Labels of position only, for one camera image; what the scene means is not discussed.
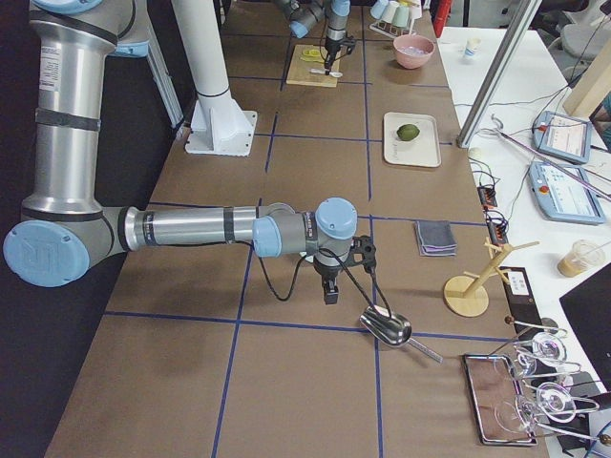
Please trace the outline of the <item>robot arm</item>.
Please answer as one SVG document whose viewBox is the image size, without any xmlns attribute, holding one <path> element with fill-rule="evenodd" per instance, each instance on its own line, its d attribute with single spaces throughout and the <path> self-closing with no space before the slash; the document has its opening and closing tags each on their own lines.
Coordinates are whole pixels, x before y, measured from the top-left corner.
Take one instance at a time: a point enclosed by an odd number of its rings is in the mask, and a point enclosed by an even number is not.
<svg viewBox="0 0 611 458">
<path fill-rule="evenodd" d="M 356 40 L 347 35 L 349 0 L 309 1 L 305 5 L 297 0 L 274 0 L 273 4 L 282 12 L 291 33 L 297 38 L 307 36 L 315 25 L 326 21 L 325 74 L 330 75 L 335 61 L 343 57 L 341 50 L 345 55 L 353 52 Z"/>
<path fill-rule="evenodd" d="M 338 53 L 355 42 L 346 33 L 350 1 L 274 1 L 303 37 L 326 20 L 325 73 Z M 257 113 L 243 111 L 228 83 L 213 1 L 172 1 L 195 83 L 197 101 L 186 150 L 191 154 L 248 156 Z M 145 246 L 253 246 L 271 292 L 292 295 L 301 263 L 313 258 L 326 304 L 339 297 L 337 276 L 364 265 L 374 278 L 373 245 L 356 238 L 357 212 L 343 198 L 324 200 L 315 212 L 290 205 L 140 211 L 103 207 L 95 200 L 95 167 L 101 126 L 105 59 L 147 57 L 171 120 L 180 106 L 164 69 L 147 1 L 30 1 L 30 24 L 41 39 L 38 107 L 35 111 L 34 189 L 21 206 L 22 221 L 6 235 L 4 258 L 22 280 L 63 286 L 118 253 Z M 290 289 L 271 286 L 263 258 L 301 254 Z"/>
</svg>

